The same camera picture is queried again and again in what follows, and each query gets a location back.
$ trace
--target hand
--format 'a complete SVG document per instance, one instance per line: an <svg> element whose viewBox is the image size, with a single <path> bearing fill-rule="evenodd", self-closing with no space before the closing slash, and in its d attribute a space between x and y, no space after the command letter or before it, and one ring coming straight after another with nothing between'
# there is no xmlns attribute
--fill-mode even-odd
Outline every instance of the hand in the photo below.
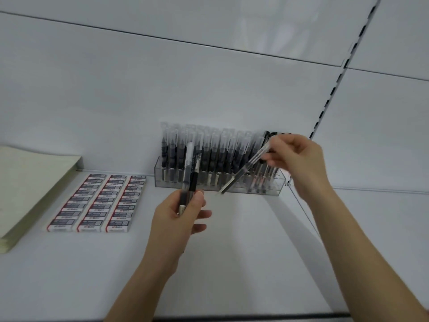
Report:
<svg viewBox="0 0 429 322"><path fill-rule="evenodd" d="M299 134L280 134L270 139L275 152L265 154L267 164L287 170L298 194L306 202L332 189L326 175L322 148Z"/></svg>
<svg viewBox="0 0 429 322"><path fill-rule="evenodd" d="M167 278L176 271L190 235L202 232L207 227L205 224L195 224L195 220L212 215L210 210L201 210L206 205L206 200L203 192L197 190L183 215L178 216L180 192L174 191L155 209L142 260L146 266L153 267Z"/></svg>

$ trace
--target notebook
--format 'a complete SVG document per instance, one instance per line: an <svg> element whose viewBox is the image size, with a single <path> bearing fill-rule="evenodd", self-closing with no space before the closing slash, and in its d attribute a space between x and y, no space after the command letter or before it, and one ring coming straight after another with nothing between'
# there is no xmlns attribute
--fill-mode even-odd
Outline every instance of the notebook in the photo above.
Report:
<svg viewBox="0 0 429 322"><path fill-rule="evenodd" d="M73 179L80 158L0 146L0 253L19 241Z"/></svg>

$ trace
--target left hand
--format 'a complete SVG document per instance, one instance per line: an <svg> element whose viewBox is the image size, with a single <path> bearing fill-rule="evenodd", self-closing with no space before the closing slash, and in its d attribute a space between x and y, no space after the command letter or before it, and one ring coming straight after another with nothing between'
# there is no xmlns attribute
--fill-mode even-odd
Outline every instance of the left hand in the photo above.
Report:
<svg viewBox="0 0 429 322"><path fill-rule="evenodd" d="M207 227L205 224L195 224L195 220L212 215L211 210L201 210L206 200L204 193L197 190L185 212L178 216L180 192L174 191L156 208L142 260L142 263L152 266L167 278L176 271L190 235L202 232Z"/></svg>

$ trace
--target acrylic pen holder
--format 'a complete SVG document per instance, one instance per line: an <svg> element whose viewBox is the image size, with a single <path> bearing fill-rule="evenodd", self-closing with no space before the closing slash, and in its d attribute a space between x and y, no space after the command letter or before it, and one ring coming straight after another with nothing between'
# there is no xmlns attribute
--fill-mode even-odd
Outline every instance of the acrylic pen holder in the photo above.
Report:
<svg viewBox="0 0 429 322"><path fill-rule="evenodd" d="M157 188L182 188L183 170L174 168L163 168L161 166L161 157L158 157L154 167L155 186ZM209 172L199 172L196 188L205 191L219 191L231 178L233 174L217 174ZM280 169L271 170L261 169L259 175L248 173L242 176L233 184L228 192L248 193L253 195L279 195L286 183Z"/></svg>

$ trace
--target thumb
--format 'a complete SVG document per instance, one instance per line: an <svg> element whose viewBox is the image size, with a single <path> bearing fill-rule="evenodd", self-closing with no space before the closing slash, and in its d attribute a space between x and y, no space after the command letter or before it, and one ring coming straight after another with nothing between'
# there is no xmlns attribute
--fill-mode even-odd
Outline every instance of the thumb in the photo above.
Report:
<svg viewBox="0 0 429 322"><path fill-rule="evenodd" d="M275 152L284 160L286 164L294 162L297 154L278 136L274 136L270 139L269 144Z"/></svg>
<svg viewBox="0 0 429 322"><path fill-rule="evenodd" d="M200 213L200 210L204 204L204 194L201 191L195 192L192 199L189 201L186 206L185 212L182 217L192 221L192 224L195 222L196 217Z"/></svg>

